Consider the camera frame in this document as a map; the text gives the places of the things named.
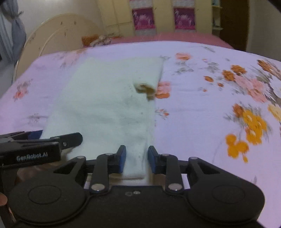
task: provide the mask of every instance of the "wooden door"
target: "wooden door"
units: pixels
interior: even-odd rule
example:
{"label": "wooden door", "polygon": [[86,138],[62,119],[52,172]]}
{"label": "wooden door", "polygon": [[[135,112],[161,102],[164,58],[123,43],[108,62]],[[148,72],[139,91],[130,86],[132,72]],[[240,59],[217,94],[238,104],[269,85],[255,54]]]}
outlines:
{"label": "wooden door", "polygon": [[246,51],[249,29],[248,0],[221,0],[220,38],[236,50]]}

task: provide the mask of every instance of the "floral bed sheet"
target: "floral bed sheet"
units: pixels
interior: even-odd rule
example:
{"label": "floral bed sheet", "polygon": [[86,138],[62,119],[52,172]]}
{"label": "floral bed sheet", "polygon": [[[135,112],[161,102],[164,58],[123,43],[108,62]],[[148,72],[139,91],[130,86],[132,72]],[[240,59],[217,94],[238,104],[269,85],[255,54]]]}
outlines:
{"label": "floral bed sheet", "polygon": [[42,56],[0,99],[0,134],[44,129],[62,88],[89,56],[104,61],[163,58],[155,98],[158,152],[180,160],[196,156],[256,184],[266,198],[259,222],[268,228],[280,227],[281,62],[174,41]]}

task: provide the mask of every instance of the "curtain tieback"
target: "curtain tieback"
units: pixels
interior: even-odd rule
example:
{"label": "curtain tieback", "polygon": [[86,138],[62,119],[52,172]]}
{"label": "curtain tieback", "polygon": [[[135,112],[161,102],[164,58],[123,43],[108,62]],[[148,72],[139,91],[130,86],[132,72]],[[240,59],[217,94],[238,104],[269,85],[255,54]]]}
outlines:
{"label": "curtain tieback", "polygon": [[20,11],[18,14],[14,15],[11,18],[14,20],[14,19],[18,18],[21,14],[23,14],[23,11]]}

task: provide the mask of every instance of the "headboard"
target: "headboard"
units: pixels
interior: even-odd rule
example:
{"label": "headboard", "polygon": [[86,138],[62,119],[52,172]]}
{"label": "headboard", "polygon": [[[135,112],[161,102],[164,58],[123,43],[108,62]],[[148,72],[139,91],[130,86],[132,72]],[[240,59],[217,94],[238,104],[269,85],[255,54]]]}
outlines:
{"label": "headboard", "polygon": [[73,13],[61,14],[43,22],[27,39],[18,60],[13,82],[38,57],[59,51],[73,51],[82,47],[82,36],[104,34],[94,22]]}

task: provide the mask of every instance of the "white flower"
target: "white flower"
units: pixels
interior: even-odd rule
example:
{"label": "white flower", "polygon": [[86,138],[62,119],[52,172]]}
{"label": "white flower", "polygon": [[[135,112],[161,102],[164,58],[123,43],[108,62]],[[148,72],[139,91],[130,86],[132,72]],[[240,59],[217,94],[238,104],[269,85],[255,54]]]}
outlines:
{"label": "white flower", "polygon": [[270,79],[270,86],[275,95],[281,98],[281,81],[277,77],[273,76],[272,79]]}

